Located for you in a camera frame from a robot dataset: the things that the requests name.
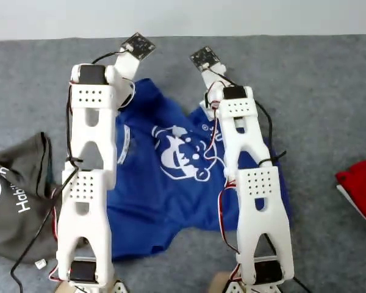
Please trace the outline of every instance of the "wire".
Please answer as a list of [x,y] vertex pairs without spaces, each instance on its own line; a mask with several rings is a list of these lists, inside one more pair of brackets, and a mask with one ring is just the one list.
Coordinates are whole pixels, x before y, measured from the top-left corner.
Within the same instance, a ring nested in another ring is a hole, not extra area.
[[24,251],[22,252],[20,257],[16,260],[15,264],[11,268],[10,275],[15,280],[15,282],[18,284],[20,293],[23,293],[23,284],[22,284],[22,282],[20,282],[18,277],[16,277],[15,270],[19,266],[20,262],[23,260],[25,255],[29,252],[31,247],[34,245],[38,236],[41,234],[43,227],[45,226],[46,222],[49,219],[49,216],[52,214],[52,212],[56,206],[57,200],[60,198],[60,194],[62,193],[62,190],[65,188],[66,185],[68,185],[68,183],[72,180],[73,176],[79,171],[79,167],[75,164],[75,162],[82,162],[81,159],[78,159],[78,158],[75,158],[72,156],[72,147],[71,147],[71,140],[70,140],[70,118],[69,118],[70,99],[71,99],[71,85],[69,86],[69,89],[68,89],[68,100],[66,102],[66,148],[68,151],[68,158],[66,160],[71,163],[71,165],[74,167],[74,170],[67,177],[67,179],[64,181],[64,183],[60,187],[58,187],[52,194],[52,196],[51,196],[52,202],[50,205],[50,209],[46,213],[45,217],[43,218],[43,221],[42,221],[38,231],[35,233],[34,237],[31,239],[31,241],[29,242],[27,247],[24,249]]
[[123,53],[126,53],[126,52],[128,52],[128,50],[109,52],[107,54],[104,54],[104,55],[96,58],[94,61],[91,62],[91,64],[96,64],[104,58],[107,58],[107,57],[110,57],[110,56],[113,56],[113,55],[120,55],[120,54],[123,54]]
[[241,278],[234,278],[234,276],[237,274],[240,268],[240,264],[237,264],[232,273],[229,275],[229,279],[231,282],[241,282],[243,279]]
[[260,166],[261,164],[263,164],[264,162],[267,162],[267,161],[271,161],[271,163],[274,164],[276,161],[279,160],[279,158],[283,157],[286,154],[286,151],[283,151],[278,156],[275,156],[275,157],[272,156],[272,154],[274,153],[273,152],[273,120],[271,119],[270,114],[267,112],[267,110],[263,107],[263,105],[261,103],[259,103],[258,101],[255,100],[255,104],[264,113],[264,115],[266,116],[267,121],[268,121],[268,148],[270,151],[270,158],[261,160],[258,163],[258,165]]
[[124,77],[122,77],[122,79],[125,79],[132,84],[132,93],[130,94],[129,98],[123,102],[124,104],[119,109],[125,108],[128,104],[130,104],[130,102],[133,100],[134,95],[135,95],[135,82],[132,81],[131,79],[124,78]]
[[[228,79],[225,75],[222,75],[216,71],[214,71],[213,69],[211,69],[210,67],[208,68],[212,73],[217,74],[219,77],[223,78],[224,80],[228,81],[230,84],[234,85],[234,86],[239,86],[238,84],[236,84],[235,82],[231,81],[230,79]],[[259,107],[259,109],[264,113],[264,115],[267,118],[268,121],[268,149],[270,151],[270,157],[268,159],[264,159],[261,160],[258,163],[258,166],[260,166],[261,164],[263,164],[264,162],[267,161],[271,161],[273,164],[275,162],[277,162],[281,157],[283,157],[286,154],[286,151],[283,151],[281,154],[277,155],[277,156],[273,156],[272,154],[273,152],[273,120],[271,119],[270,114],[267,112],[267,110],[263,107],[263,105],[261,105],[261,103],[259,103],[258,101],[255,100],[255,104]]]
[[239,253],[237,248],[235,248],[234,246],[229,244],[229,242],[226,238],[224,220],[223,220],[223,207],[222,207],[222,196],[224,194],[224,191],[231,189],[231,188],[235,188],[235,187],[236,187],[235,181],[230,181],[230,182],[228,181],[226,186],[224,187],[224,189],[221,190],[220,193],[218,194],[218,201],[217,201],[218,202],[218,222],[220,224],[220,231],[221,231],[222,239],[224,240],[226,245],[229,246],[229,248],[234,250],[236,253]]
[[229,78],[227,78],[225,75],[222,75],[216,71],[214,71],[213,69],[211,69],[210,67],[208,68],[212,73],[217,74],[219,77],[221,77],[222,79],[225,79],[226,81],[228,81],[230,84],[232,85],[237,85],[235,82],[231,81]]
[[53,211],[54,206],[57,203],[57,200],[59,198],[59,194],[61,194],[62,190],[64,189],[64,187],[69,183],[69,181],[72,179],[72,177],[77,173],[78,168],[75,168],[73,170],[73,172],[71,173],[71,175],[65,180],[64,184],[62,184],[55,192],[54,198],[52,199],[52,203],[51,203],[51,207],[49,209],[49,211],[46,213],[42,224],[40,225],[38,231],[35,233],[35,236],[31,239],[31,241],[29,242],[29,244],[27,245],[27,247],[24,249],[24,251],[22,252],[21,256],[18,258],[18,260],[16,261],[16,263],[13,265],[13,267],[11,268],[10,271],[10,275],[11,277],[15,280],[16,283],[18,283],[19,286],[19,292],[23,293],[23,285],[20,282],[20,280],[16,277],[15,275],[15,270],[16,268],[19,266],[20,262],[23,260],[23,258],[25,257],[25,255],[29,252],[29,250],[31,249],[31,247],[33,246],[34,242],[37,240],[38,236],[41,234],[42,229],[44,227],[44,225],[46,224],[46,222],[49,219],[50,214]]
[[303,282],[301,282],[299,279],[297,279],[297,277],[293,277],[293,280],[297,284],[299,284],[307,293],[312,293],[312,291]]
[[[270,246],[270,248],[271,248],[271,250],[273,251],[273,253],[276,255],[276,250],[275,250],[275,247],[274,247],[274,245],[273,245],[273,243],[271,242],[271,240],[270,240],[270,238],[268,237],[268,235],[267,234],[264,234],[264,236],[265,236],[265,238],[266,238],[266,240],[267,240],[267,242],[268,242],[268,244],[269,244],[269,246]],[[297,277],[293,277],[293,280],[297,283],[297,284],[299,284],[307,293],[312,293],[312,291],[303,283],[303,282],[301,282],[299,279],[297,279]]]
[[80,290],[81,292],[88,293],[86,290],[81,289],[79,286],[75,286],[75,288]]

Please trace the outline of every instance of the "red cloth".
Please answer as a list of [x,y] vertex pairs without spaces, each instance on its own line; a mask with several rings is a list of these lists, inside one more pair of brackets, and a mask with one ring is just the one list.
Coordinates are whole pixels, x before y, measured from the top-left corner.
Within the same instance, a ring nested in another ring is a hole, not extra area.
[[366,217],[366,161],[353,165],[346,172],[339,172],[336,178]]

